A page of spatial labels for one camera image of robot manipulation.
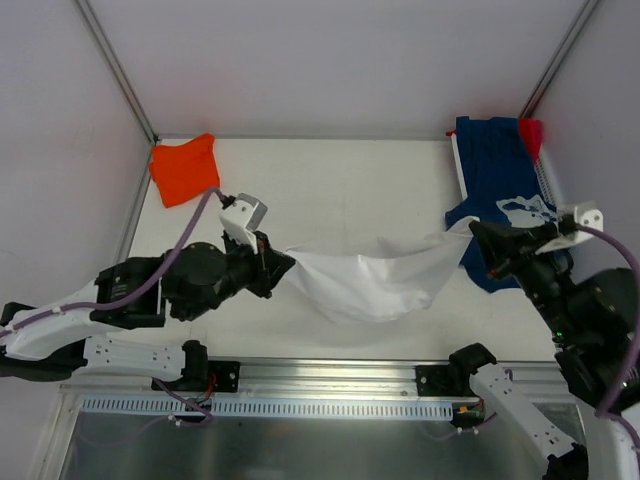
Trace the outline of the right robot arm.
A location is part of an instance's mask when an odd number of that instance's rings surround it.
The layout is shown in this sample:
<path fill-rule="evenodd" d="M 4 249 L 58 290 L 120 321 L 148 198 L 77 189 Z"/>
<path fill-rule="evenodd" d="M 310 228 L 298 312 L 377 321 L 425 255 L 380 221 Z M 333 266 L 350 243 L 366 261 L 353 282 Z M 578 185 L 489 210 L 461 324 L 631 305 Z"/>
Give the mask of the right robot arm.
<path fill-rule="evenodd" d="M 469 224 L 494 279 L 514 278 L 541 316 L 570 394 L 587 408 L 585 443 L 558 431 L 525 397 L 496 357 L 479 343 L 449 356 L 445 388 L 480 397 L 541 460 L 546 479 L 639 476 L 639 262 L 605 233 L 595 212 L 517 228 Z M 626 260 L 576 283 L 554 255 L 596 237 Z"/>

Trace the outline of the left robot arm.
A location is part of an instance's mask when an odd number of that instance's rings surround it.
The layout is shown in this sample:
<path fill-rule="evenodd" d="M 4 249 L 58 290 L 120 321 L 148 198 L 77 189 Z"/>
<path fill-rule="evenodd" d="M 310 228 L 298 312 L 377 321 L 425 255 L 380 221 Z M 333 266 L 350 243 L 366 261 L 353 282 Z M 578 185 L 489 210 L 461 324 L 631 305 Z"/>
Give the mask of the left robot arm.
<path fill-rule="evenodd" d="M 256 239 L 251 246 L 225 235 L 223 248 L 196 242 L 159 257 L 132 257 L 48 306 L 7 303 L 1 314 L 2 376 L 58 382 L 81 371 L 203 387 L 209 360 L 200 342 L 157 347 L 111 336 L 159 329 L 170 319 L 194 321 L 243 290 L 270 298 L 296 262 L 273 249 L 265 234 Z"/>

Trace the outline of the white t shirt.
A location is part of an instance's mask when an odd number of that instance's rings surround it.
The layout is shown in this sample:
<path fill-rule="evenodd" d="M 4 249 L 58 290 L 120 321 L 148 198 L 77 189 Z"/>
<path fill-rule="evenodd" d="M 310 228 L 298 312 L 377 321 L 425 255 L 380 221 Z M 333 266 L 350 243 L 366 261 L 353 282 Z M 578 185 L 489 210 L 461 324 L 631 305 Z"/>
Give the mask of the white t shirt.
<path fill-rule="evenodd" d="M 408 241 L 379 237 L 354 253 L 292 247 L 284 279 L 337 324 L 376 324 L 425 310 L 449 281 L 473 234 L 474 216 Z"/>

